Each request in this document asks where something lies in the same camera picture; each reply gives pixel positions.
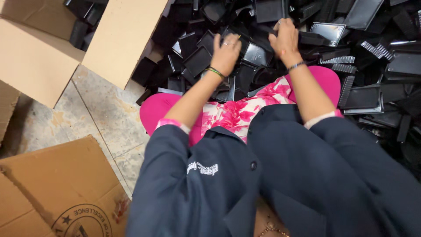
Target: stained floor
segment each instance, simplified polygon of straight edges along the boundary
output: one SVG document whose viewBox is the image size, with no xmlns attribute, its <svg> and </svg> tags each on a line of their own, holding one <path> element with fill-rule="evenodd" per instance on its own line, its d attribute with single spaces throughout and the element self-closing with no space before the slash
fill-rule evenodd
<svg viewBox="0 0 421 237">
<path fill-rule="evenodd" d="M 79 66 L 54 109 L 22 94 L 9 123 L 0 158 L 93 135 L 131 197 L 149 140 L 135 101 L 144 88 L 121 90 Z"/>
</svg>

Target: beaded bracelet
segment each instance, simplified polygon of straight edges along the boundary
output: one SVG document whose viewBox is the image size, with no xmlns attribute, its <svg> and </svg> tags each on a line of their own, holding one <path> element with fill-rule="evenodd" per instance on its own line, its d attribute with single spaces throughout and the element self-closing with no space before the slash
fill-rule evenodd
<svg viewBox="0 0 421 237">
<path fill-rule="evenodd" d="M 302 61 L 302 62 L 299 62 L 297 64 L 294 64 L 292 67 L 288 68 L 288 72 L 290 72 L 292 69 L 295 69 L 298 66 L 303 65 L 303 64 L 306 64 L 306 62 Z"/>
</svg>

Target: jacket sleeve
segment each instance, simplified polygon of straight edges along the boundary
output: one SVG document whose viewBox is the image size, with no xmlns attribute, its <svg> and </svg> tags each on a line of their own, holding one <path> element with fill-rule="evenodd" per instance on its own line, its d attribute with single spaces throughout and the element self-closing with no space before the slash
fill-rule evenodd
<svg viewBox="0 0 421 237">
<path fill-rule="evenodd" d="M 421 185 L 402 165 L 357 126 L 343 118 L 323 119 L 310 131 L 349 163 L 403 236 L 421 233 Z"/>
<path fill-rule="evenodd" d="M 151 136 L 133 192 L 127 237 L 155 236 L 160 229 L 174 191 L 186 177 L 188 139 L 175 125 L 163 125 Z"/>
</svg>

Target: pink floral dress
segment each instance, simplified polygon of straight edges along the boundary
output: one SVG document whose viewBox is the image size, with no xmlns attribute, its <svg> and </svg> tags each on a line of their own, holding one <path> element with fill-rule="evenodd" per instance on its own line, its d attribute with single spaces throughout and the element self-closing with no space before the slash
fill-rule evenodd
<svg viewBox="0 0 421 237">
<path fill-rule="evenodd" d="M 221 126 L 247 142 L 248 127 L 254 116 L 266 105 L 295 104 L 288 99 L 290 93 L 291 87 L 283 76 L 251 98 L 228 101 L 222 105 L 218 102 L 208 102 L 203 107 L 200 135 L 203 137 L 207 130 Z"/>
</svg>

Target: pink pants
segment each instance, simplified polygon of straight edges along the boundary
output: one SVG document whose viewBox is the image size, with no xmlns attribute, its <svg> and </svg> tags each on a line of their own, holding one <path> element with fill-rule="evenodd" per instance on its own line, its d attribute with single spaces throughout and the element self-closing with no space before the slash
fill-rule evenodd
<svg viewBox="0 0 421 237">
<path fill-rule="evenodd" d="M 330 100 L 333 102 L 333 105 L 336 107 L 338 105 L 339 96 L 341 93 L 341 83 L 339 81 L 338 75 L 332 70 L 320 67 L 320 66 L 311 66 L 309 67 L 310 72 L 316 78 L 319 85 L 329 96 Z M 296 103 L 294 89 L 292 88 L 291 78 L 289 75 L 286 75 L 288 83 L 291 86 L 291 93 L 288 96 L 288 99 Z M 154 94 L 145 100 L 140 107 L 140 120 L 142 121 L 143 126 L 146 129 L 146 132 L 151 136 L 156 129 L 158 121 L 162 119 L 171 107 L 181 98 L 179 95 L 174 94 Z M 192 146 L 196 144 L 202 137 L 200 136 L 200 129 L 202 127 L 202 113 L 196 120 L 196 123 L 192 127 L 192 130 L 189 135 L 189 144 Z"/>
</svg>

